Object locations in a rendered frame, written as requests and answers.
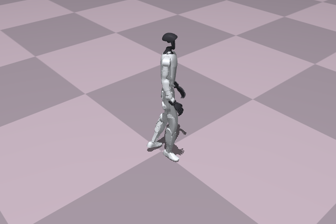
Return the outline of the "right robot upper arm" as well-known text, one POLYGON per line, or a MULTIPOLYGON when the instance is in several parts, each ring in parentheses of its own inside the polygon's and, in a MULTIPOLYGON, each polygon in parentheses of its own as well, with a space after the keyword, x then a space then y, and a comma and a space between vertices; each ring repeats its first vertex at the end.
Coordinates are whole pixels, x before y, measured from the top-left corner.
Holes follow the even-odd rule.
POLYGON ((169 75, 170 66, 171 66, 171 58, 164 57, 164 59, 162 59, 162 76, 161 76, 162 85, 164 80, 167 80, 170 84, 169 79, 167 79, 167 76, 169 75))

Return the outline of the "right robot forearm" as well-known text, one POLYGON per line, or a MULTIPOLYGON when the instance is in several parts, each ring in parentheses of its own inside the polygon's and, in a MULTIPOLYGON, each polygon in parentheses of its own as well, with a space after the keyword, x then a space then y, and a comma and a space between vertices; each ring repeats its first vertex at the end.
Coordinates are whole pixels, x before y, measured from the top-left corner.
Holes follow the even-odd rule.
POLYGON ((169 82, 167 80, 163 81, 163 91, 165 92, 166 99, 174 103, 175 99, 172 96, 171 88, 169 87, 169 82))

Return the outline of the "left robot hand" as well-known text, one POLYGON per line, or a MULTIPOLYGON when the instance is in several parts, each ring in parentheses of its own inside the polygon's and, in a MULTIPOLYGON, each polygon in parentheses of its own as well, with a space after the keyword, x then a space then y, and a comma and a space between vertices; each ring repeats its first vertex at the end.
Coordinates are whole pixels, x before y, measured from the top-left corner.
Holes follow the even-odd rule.
POLYGON ((177 82, 174 82, 173 84, 175 85, 174 88, 177 88, 178 92, 180 92, 181 98, 185 98, 186 93, 184 92, 184 90, 178 85, 177 82))

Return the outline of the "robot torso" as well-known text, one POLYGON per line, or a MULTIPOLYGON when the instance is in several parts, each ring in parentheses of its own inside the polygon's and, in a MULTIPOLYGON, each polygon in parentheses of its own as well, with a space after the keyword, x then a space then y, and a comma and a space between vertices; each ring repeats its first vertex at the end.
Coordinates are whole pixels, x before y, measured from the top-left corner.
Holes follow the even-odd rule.
MULTIPOLYGON (((164 59, 164 57, 170 57, 171 58, 171 66, 170 66, 170 69, 169 69, 169 75, 167 76, 167 79, 169 79, 170 81, 170 84, 169 84, 169 87, 171 88, 171 93, 172 93, 172 96, 173 96, 173 87, 172 87, 172 84, 175 82, 175 77, 176 77, 176 69, 177 69, 177 56, 176 56, 176 53, 174 51, 172 51, 173 54, 170 54, 171 52, 168 51, 166 54, 162 54, 161 56, 161 76, 162 76, 162 59, 164 59)), ((165 92, 163 91, 163 88, 162 88, 162 91, 161 91, 161 98, 162 100, 164 99, 165 97, 165 92)))

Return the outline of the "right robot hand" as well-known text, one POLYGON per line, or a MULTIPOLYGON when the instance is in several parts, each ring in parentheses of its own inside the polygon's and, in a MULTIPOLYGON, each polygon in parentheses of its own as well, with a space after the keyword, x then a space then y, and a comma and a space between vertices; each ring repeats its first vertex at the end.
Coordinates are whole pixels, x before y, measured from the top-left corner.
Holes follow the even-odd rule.
POLYGON ((183 113, 183 108, 182 105, 178 102, 176 102, 176 100, 174 101, 174 103, 172 103, 171 101, 169 101, 170 105, 173 105, 175 110, 178 112, 178 116, 180 116, 183 113))

